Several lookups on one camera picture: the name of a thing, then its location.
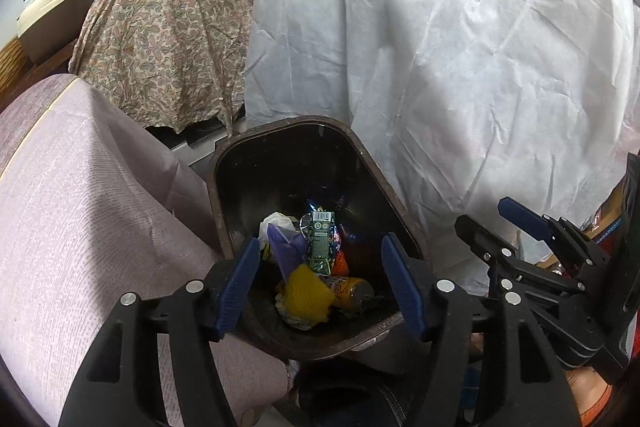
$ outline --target pink cloth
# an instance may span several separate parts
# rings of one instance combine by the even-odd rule
[[[55,426],[120,295],[168,295],[220,258],[207,244],[209,199],[190,168],[72,75],[0,114],[0,144],[0,355]],[[179,426],[166,340],[159,347],[168,420]],[[212,352],[236,419],[286,394],[280,360],[232,335]]]

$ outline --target floral fabric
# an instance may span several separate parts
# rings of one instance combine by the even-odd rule
[[[69,72],[144,126],[182,131],[244,102],[248,0],[96,0]]]

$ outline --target blue gripper pad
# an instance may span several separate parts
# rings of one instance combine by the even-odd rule
[[[540,217],[533,210],[529,210],[523,204],[519,204],[516,200],[502,198],[498,202],[498,213],[536,241],[551,240],[551,232],[546,219]]]
[[[382,238],[381,256],[382,266],[400,306],[404,323],[410,333],[422,341],[428,329],[424,318],[424,300],[407,266],[409,256],[395,234]]]
[[[252,237],[218,296],[218,318],[216,318],[214,329],[220,338],[236,327],[258,266],[260,266],[260,242]]]

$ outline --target barcode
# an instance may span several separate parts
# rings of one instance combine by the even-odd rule
[[[331,221],[332,212],[314,212],[314,221]]]

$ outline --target black trash bin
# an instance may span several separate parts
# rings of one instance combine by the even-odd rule
[[[242,328],[261,349],[283,359],[326,359],[402,321],[380,260],[380,241],[395,232],[409,256],[430,263],[426,241],[347,126],[313,116],[247,131],[216,152],[206,179],[225,258],[258,234],[266,216],[275,211],[302,216],[310,198],[353,232],[353,241],[342,247],[351,274],[383,296],[379,308],[357,319],[336,313],[328,323],[298,331],[281,320],[274,305],[278,268],[262,262],[242,314]]]

